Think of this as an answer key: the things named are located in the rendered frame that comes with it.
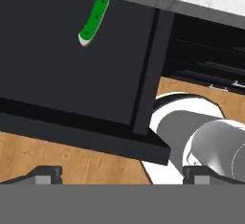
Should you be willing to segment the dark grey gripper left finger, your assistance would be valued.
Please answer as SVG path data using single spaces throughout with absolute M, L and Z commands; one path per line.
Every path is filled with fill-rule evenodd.
M 25 175 L 2 182 L 3 185 L 60 185 L 62 183 L 62 166 L 38 166 Z

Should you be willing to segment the black open drawer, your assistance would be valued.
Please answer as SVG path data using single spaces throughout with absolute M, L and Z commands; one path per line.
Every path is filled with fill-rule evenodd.
M 98 0 L 0 0 L 0 97 L 78 124 L 144 134 L 173 22 L 169 11 L 111 0 L 87 46 Z

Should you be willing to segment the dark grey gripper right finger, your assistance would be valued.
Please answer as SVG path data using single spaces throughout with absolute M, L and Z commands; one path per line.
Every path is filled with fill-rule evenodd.
M 244 185 L 244 182 L 219 175 L 207 166 L 183 167 L 184 185 Z

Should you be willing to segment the green-handled knife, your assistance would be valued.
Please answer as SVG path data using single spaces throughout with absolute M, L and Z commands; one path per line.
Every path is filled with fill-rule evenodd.
M 78 40 L 82 47 L 88 46 L 97 34 L 109 3 L 110 0 L 96 0 L 94 2 L 86 24 L 78 33 Z

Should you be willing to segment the white and grey round thing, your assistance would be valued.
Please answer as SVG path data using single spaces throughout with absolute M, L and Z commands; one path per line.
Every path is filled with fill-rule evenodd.
M 142 162 L 150 183 L 182 185 L 183 167 L 207 166 L 245 185 L 245 124 L 227 119 L 214 101 L 186 92 L 160 95 L 149 127 L 171 148 L 165 166 Z

